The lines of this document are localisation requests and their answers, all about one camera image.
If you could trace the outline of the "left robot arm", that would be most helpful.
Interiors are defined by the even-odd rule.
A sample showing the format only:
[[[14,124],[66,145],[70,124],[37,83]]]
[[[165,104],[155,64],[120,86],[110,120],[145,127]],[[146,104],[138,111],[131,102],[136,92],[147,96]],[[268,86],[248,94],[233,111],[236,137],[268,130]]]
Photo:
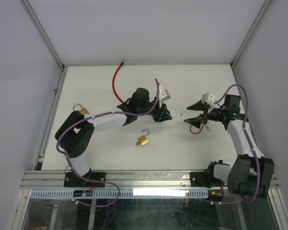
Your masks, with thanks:
[[[73,111],[55,134],[57,151],[64,154],[74,175],[74,180],[80,186],[86,186],[93,179],[92,170],[87,164],[84,152],[93,134],[131,124],[138,117],[150,115],[155,122],[172,119],[165,104],[170,99],[168,90],[157,87],[153,101],[149,101],[149,91],[138,88],[127,101],[115,109],[95,115],[84,115]]]

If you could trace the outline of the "small brass padlock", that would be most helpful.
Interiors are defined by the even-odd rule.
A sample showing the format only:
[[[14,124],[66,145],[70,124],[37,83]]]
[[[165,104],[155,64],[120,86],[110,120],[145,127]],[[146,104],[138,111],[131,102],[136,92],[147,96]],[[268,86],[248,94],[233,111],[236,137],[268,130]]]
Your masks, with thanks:
[[[177,119],[177,118],[181,117],[182,115],[183,115],[182,113],[177,114],[177,115],[174,115],[174,116],[172,117],[172,119]]]

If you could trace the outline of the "red thin-cable padlock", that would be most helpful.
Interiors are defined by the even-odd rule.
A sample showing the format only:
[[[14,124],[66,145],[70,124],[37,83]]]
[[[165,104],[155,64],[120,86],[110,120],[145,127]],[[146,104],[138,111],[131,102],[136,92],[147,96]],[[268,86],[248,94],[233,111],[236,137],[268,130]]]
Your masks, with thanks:
[[[193,125],[190,125],[189,130],[192,134],[198,135],[202,132],[203,128],[204,128],[204,125],[201,125],[201,127],[195,127]]]

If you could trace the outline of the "silver keys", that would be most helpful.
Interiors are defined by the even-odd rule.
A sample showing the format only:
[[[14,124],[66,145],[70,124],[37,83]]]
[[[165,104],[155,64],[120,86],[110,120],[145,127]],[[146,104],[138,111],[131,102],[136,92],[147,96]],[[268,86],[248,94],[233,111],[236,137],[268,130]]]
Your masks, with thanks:
[[[209,127],[208,124],[209,124],[208,122],[205,124],[205,128],[206,128],[206,130],[209,132],[209,131],[211,131],[211,129],[210,129],[210,127]]]

